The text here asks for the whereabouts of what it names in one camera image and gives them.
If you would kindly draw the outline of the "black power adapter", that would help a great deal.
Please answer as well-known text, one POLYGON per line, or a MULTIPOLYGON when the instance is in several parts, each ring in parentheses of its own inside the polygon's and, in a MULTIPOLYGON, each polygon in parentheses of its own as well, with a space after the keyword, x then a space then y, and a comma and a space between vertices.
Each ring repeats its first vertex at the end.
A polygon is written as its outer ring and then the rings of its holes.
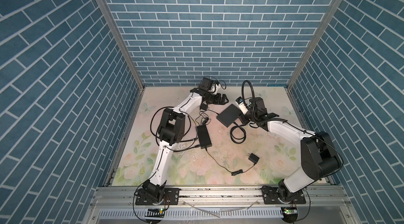
POLYGON ((218 112, 209 109, 207 104, 202 103, 200 106, 199 116, 195 119, 197 126, 203 126, 203 125, 207 125, 210 123, 211 118, 206 113, 207 111, 210 111, 210 112, 215 113, 216 115, 219 115, 218 112))
POLYGON ((207 154, 209 155, 209 157, 211 157, 211 158, 214 160, 214 162, 215 162, 218 166, 220 166, 221 168, 224 168, 224 169, 225 169, 227 172, 229 172, 232 176, 237 176, 237 175, 240 175, 240 174, 243 174, 243 173, 246 173, 246 172, 250 171, 250 170, 258 163, 258 161, 259 161, 259 157, 256 156, 254 153, 251 153, 251 154, 249 155, 249 157, 248 157, 248 160, 252 162, 252 166, 251 166, 250 168, 248 168, 248 169, 245 170, 245 171, 242 170, 242 169, 239 169, 239 170, 236 170, 236 171, 230 171, 230 170, 229 170, 228 168, 226 168, 225 166, 219 164, 219 163, 217 162, 217 160, 208 152, 207 148, 205 149, 205 151, 207 152, 207 154))

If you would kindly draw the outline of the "black router box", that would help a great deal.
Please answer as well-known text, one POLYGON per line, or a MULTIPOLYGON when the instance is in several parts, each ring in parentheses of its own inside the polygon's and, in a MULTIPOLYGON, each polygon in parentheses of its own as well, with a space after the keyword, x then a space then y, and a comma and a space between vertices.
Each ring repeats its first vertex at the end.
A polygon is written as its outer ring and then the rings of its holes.
POLYGON ((225 127, 229 127, 233 122, 236 121, 238 116, 242 114, 242 111, 238 106, 230 104, 225 110, 223 110, 216 119, 222 123, 225 127))

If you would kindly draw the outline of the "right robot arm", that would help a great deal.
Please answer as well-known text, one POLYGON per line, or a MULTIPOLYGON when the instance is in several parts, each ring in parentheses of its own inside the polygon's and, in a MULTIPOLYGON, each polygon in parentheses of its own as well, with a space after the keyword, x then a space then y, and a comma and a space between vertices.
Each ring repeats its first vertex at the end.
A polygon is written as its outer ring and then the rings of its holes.
POLYGON ((300 165, 290 176, 279 182, 281 194, 294 194, 342 169, 343 159, 326 132, 316 133, 302 129, 274 113, 267 113, 262 98, 250 98, 245 102, 239 97, 235 103, 243 113, 243 120, 299 145, 300 165))

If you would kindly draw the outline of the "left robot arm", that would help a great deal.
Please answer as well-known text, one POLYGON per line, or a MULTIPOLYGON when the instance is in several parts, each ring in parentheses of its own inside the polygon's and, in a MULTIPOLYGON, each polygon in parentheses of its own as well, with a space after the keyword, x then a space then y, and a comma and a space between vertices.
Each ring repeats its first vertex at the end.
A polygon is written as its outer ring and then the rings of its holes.
POLYGON ((188 97, 175 107, 165 107, 155 137, 159 149, 156 164, 151 176, 142 187, 151 196, 158 198, 163 195, 167 182, 167 171, 174 150, 185 133, 186 119, 191 119, 190 112, 201 104, 225 105, 226 95, 219 94, 222 84, 214 77, 204 77, 200 84, 190 90, 188 97))

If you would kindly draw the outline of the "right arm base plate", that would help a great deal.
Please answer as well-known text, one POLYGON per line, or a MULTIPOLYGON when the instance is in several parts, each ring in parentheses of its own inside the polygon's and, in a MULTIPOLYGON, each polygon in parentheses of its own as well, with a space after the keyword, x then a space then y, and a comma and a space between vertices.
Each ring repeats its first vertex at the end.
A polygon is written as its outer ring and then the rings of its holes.
POLYGON ((265 205, 306 204, 306 199, 304 197, 302 190, 299 190, 297 192, 290 192, 286 187, 279 188, 279 187, 263 186, 261 188, 261 191, 265 205))

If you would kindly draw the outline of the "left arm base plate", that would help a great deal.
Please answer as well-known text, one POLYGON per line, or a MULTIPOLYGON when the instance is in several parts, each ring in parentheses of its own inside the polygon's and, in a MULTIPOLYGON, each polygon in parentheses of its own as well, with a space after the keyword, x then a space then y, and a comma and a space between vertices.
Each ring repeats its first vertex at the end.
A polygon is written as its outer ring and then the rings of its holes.
POLYGON ((151 206, 163 205, 164 201, 168 201, 166 205, 178 205, 179 188, 157 188, 156 190, 147 190, 140 188, 135 196, 135 205, 151 206))

